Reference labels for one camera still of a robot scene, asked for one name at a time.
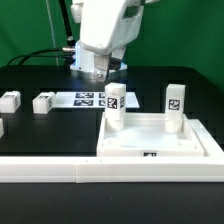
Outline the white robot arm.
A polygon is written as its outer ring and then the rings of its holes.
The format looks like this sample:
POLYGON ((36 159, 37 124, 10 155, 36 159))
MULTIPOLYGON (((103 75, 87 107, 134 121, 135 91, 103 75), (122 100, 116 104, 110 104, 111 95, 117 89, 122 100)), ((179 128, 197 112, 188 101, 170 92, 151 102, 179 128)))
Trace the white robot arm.
POLYGON ((122 63, 126 45, 138 36, 145 0, 72 0, 71 13, 80 23, 75 63, 80 77, 105 81, 122 63))

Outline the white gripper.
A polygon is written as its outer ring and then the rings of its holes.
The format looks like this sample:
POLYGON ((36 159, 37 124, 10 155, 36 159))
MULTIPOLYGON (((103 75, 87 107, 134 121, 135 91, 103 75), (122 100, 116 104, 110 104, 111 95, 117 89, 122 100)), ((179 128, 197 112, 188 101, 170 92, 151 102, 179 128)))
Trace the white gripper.
POLYGON ((123 46, 137 38, 144 4, 145 0, 72 0, 72 17, 81 24, 80 43, 98 53, 94 54, 97 81, 104 82, 109 69, 121 68, 126 51, 123 46))

